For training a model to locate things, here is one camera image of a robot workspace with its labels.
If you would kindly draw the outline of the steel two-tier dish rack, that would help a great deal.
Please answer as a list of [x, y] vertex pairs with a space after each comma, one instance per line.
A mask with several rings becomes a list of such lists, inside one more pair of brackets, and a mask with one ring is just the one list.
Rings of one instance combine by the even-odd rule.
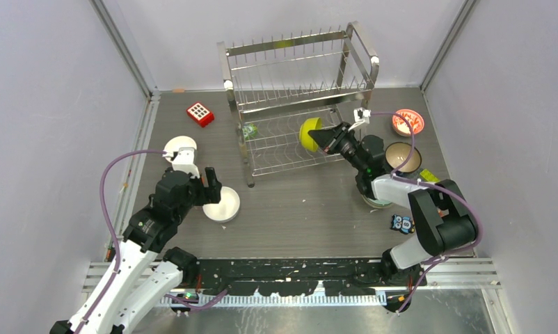
[[[325, 127], [342, 122], [340, 106], [367, 106], [377, 82], [378, 54], [362, 25], [217, 44], [223, 90], [237, 126], [246, 183], [255, 178], [332, 162], [305, 149], [299, 129], [309, 118]], [[242, 127], [258, 133], [246, 141]]]

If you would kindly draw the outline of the dark blue bowl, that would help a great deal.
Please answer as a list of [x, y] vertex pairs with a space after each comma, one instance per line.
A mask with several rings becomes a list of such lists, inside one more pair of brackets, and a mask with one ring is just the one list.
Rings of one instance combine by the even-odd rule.
[[422, 165], [422, 155], [417, 148], [410, 152], [412, 145], [409, 143], [396, 142], [385, 149], [386, 163], [392, 169], [400, 173], [414, 173]]

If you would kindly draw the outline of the red white patterned bowl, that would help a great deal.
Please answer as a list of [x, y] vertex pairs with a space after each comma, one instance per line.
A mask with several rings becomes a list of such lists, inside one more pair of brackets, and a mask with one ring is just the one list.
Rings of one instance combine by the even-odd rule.
[[400, 136], [410, 136], [411, 132], [419, 134], [425, 128], [424, 118], [411, 109], [400, 109], [392, 116], [392, 127]]

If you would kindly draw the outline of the pale green bowl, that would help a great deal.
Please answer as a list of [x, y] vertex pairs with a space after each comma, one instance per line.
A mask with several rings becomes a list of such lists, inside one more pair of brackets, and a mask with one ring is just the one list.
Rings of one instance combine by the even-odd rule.
[[371, 199], [368, 198], [365, 195], [362, 195], [362, 199], [364, 200], [364, 202], [369, 205], [370, 207], [374, 208], [374, 209], [385, 209], [387, 207], [390, 207], [392, 205], [392, 202], [386, 201], [386, 200], [375, 200], [375, 199]]

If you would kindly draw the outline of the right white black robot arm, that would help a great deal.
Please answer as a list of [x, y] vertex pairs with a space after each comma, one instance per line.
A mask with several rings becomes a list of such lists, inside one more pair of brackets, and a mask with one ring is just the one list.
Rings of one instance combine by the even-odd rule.
[[378, 272], [389, 285], [400, 285], [421, 263], [434, 262], [442, 255], [464, 251], [481, 241], [481, 223], [456, 182], [421, 182], [397, 175], [387, 162], [383, 139], [355, 137], [352, 125], [343, 122], [326, 129], [305, 131], [326, 154], [339, 154], [357, 171], [359, 192], [371, 200], [382, 200], [411, 212], [414, 235], [386, 250]]

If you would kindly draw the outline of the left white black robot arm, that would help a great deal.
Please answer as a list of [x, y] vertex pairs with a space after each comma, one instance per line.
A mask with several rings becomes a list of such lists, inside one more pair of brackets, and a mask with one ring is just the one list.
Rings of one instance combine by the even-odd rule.
[[164, 252], [191, 209], [221, 201], [216, 171], [206, 167], [205, 175], [180, 170], [163, 174], [148, 204], [130, 218], [114, 260], [87, 301], [69, 319], [57, 321], [51, 333], [132, 333], [172, 288], [188, 288], [196, 282], [196, 256], [178, 247], [165, 252], [146, 281], [138, 280]]

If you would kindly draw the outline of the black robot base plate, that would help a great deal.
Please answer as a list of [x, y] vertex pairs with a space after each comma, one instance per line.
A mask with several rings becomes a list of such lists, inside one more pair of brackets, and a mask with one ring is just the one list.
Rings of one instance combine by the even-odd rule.
[[378, 287], [407, 291], [418, 285], [423, 269], [387, 269], [380, 259], [289, 258], [200, 259], [190, 266], [181, 288], [230, 296], [310, 296], [322, 287], [327, 296], [368, 296]]

